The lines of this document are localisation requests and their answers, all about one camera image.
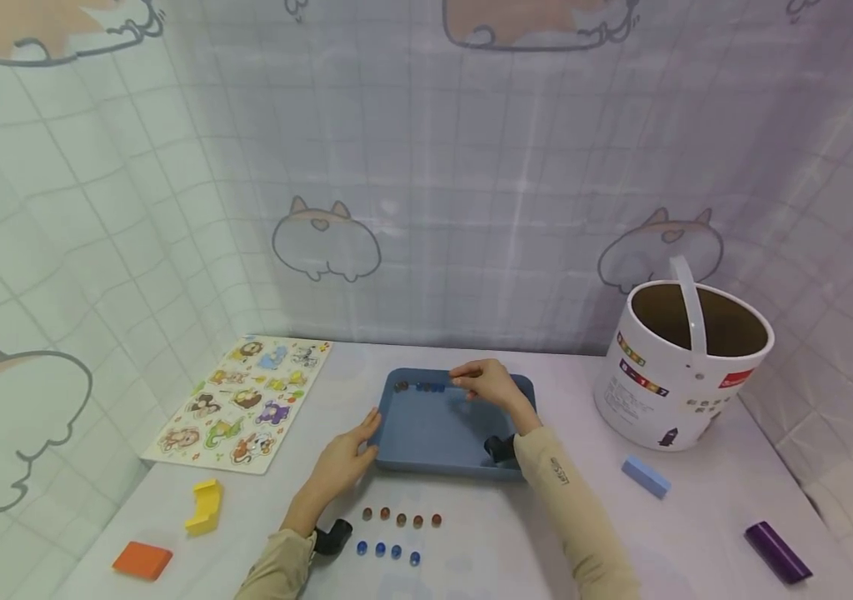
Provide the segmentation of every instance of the bucket handle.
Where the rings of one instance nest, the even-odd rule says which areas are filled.
[[[691,362],[690,366],[696,370],[698,379],[703,378],[700,375],[700,367],[706,359],[706,324],[703,322],[703,307],[700,306],[700,297],[696,292],[696,280],[693,279],[693,273],[690,270],[690,264],[687,263],[683,254],[669,259],[669,266],[673,272],[673,277],[680,283],[680,292],[683,293],[683,303],[686,305],[686,318],[690,321],[690,348]]]

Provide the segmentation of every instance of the child's hand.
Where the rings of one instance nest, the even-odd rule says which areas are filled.
[[[375,446],[366,447],[363,454],[358,454],[357,451],[362,443],[376,433],[381,421],[380,411],[374,407],[367,413],[363,423],[334,437],[320,453],[317,465],[304,487],[318,494],[327,503],[353,487],[377,458]]]
[[[473,360],[450,371],[453,385],[468,390],[466,399],[479,397],[509,411],[517,403],[529,402],[495,358]]]
[[[327,444],[313,467],[313,473],[290,502],[281,530],[289,529],[305,538],[311,535],[327,504],[356,485],[377,458],[377,447],[368,446],[360,454],[359,446],[376,433],[380,421],[380,411],[374,408],[367,413],[363,423],[334,437]]]
[[[526,436],[542,423],[513,377],[495,358],[473,360],[450,371],[453,385],[466,390],[466,399],[482,398],[494,403],[513,419],[516,433]]]

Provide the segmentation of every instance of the white table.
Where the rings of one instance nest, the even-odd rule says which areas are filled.
[[[842,598],[853,600],[853,569],[772,447],[739,404],[729,406],[699,446],[658,453],[628,442],[599,417],[591,381],[602,359],[337,343],[262,477],[158,463],[121,507],[62,586],[59,598],[94,600],[231,598],[280,525],[293,493],[330,438],[361,421],[397,367],[450,368],[492,355],[529,377],[544,421],[609,511],[634,557],[645,598]],[[620,467],[635,454],[672,481],[665,500],[636,485]],[[192,487],[218,478],[225,488],[218,530],[187,538]],[[390,507],[412,522],[443,514],[444,524],[397,528],[393,517],[363,522],[363,507]],[[303,598],[494,600],[573,598],[557,537],[526,484],[372,472],[350,498],[331,506],[322,527],[343,517],[353,535],[336,561],[318,558]],[[813,571],[785,587],[743,538],[767,520]],[[136,539],[173,550],[156,582],[112,572],[113,559]],[[370,552],[359,557],[366,539]],[[377,558],[372,546],[400,543],[403,558]],[[422,564],[407,556],[420,551]]]

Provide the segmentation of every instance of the wooden puzzle board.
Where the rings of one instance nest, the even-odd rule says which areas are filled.
[[[266,473],[331,347],[320,340],[244,336],[142,458]]]

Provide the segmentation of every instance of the orange block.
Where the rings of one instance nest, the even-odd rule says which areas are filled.
[[[157,577],[167,568],[173,553],[157,546],[140,542],[130,542],[121,555],[113,561],[113,568],[120,573],[157,581]]]

